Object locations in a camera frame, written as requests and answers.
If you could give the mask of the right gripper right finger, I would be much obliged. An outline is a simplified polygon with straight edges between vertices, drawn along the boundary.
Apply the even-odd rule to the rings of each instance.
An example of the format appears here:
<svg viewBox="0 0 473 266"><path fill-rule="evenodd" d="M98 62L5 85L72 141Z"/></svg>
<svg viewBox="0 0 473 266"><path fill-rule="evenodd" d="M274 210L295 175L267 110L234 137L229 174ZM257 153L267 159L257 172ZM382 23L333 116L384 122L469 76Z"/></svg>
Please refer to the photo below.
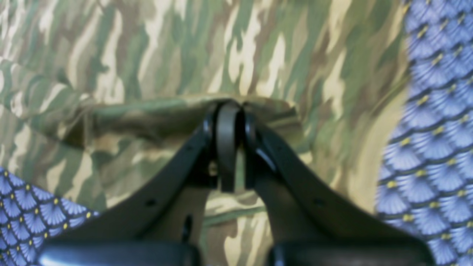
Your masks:
<svg viewBox="0 0 473 266"><path fill-rule="evenodd" d="M266 266L432 266L429 248L330 189L274 130L242 107L245 187L266 206Z"/></svg>

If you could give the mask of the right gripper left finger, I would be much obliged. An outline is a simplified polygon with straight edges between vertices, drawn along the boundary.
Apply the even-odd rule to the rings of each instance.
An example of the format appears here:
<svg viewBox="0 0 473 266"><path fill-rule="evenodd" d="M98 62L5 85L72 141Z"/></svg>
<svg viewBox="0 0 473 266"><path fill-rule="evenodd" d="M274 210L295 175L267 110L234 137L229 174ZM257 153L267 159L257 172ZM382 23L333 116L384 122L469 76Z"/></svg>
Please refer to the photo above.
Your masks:
<svg viewBox="0 0 473 266"><path fill-rule="evenodd" d="M41 266L201 266L209 193L235 189L237 103L211 105L164 168L128 199L46 241Z"/></svg>

